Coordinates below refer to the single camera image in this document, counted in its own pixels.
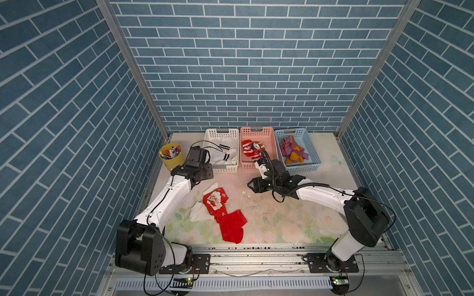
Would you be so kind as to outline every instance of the brick tile wallpaper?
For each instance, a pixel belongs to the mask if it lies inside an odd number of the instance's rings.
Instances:
[[[334,132],[406,0],[113,0],[172,131]]]
[[[474,295],[473,15],[422,0],[343,138],[426,295]]]
[[[0,1],[0,295],[95,294],[161,140],[94,0]]]

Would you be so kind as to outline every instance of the mounting plate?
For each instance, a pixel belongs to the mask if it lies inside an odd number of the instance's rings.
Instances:
[[[303,256],[303,260],[308,263],[310,268],[310,273],[331,273],[331,272],[338,272],[334,270],[330,270],[326,264],[326,260],[324,259],[326,253],[308,253]],[[343,263],[343,267],[346,269],[346,272],[359,272],[359,267],[357,266],[356,259],[354,255],[349,258],[346,262]]]
[[[200,274],[209,273],[210,254],[193,254],[192,262],[198,264]],[[191,268],[186,274],[192,274],[192,271],[193,269]],[[173,270],[171,268],[161,267],[159,274],[173,274]]]

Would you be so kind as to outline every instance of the clothing item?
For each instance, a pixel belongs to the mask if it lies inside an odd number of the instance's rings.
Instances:
[[[296,162],[303,163],[310,158],[310,155],[305,153],[304,148],[299,146],[295,138],[290,135],[288,138],[283,138],[280,143],[280,150],[283,157],[286,157],[285,164],[292,164]]]
[[[197,202],[189,213],[189,221],[196,222],[199,220],[214,219],[207,211],[206,206],[202,202]]]
[[[214,182],[214,184],[212,184],[211,186],[209,186],[209,188],[207,188],[206,190],[204,190],[202,192],[203,195],[206,195],[208,193],[211,193],[213,192],[214,190],[216,190],[217,188],[219,188],[219,183],[218,182]]]
[[[237,164],[237,141],[229,137],[211,139],[211,142],[220,147],[220,150],[207,148],[210,153],[210,163],[217,165],[236,165]],[[215,145],[207,143],[210,147],[217,148]]]
[[[227,215],[225,203],[229,198],[223,188],[217,188],[211,193],[208,193],[202,199],[202,203],[206,206],[209,214],[214,216],[217,223],[223,216]]]
[[[244,238],[244,229],[247,223],[244,215],[240,210],[227,214],[220,220],[220,232],[222,240],[225,242],[241,243]]]
[[[260,149],[265,149],[265,146],[262,142],[244,140],[242,141],[242,149],[245,156],[250,157],[253,161],[257,161],[262,158]]]

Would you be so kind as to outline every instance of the white sock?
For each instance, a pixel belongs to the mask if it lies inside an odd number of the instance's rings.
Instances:
[[[214,216],[209,214],[206,206],[202,202],[197,202],[189,213],[189,221],[195,222],[199,220],[214,219]]]

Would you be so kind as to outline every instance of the red christmas sock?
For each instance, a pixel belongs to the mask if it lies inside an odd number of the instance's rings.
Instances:
[[[213,192],[220,193],[220,203],[222,204],[222,206],[216,210],[212,207],[212,206],[216,206],[216,203],[214,201],[209,200],[209,203],[208,203],[208,198],[212,195]],[[217,188],[213,192],[206,194],[204,198],[202,199],[202,203],[206,206],[207,210],[209,211],[209,214],[214,216],[217,223],[220,223],[221,218],[227,215],[227,209],[226,209],[225,203],[227,202],[229,198],[227,197],[227,194],[223,188]]]
[[[225,242],[241,243],[244,238],[242,226],[247,223],[240,210],[223,216],[220,220],[220,232]]]

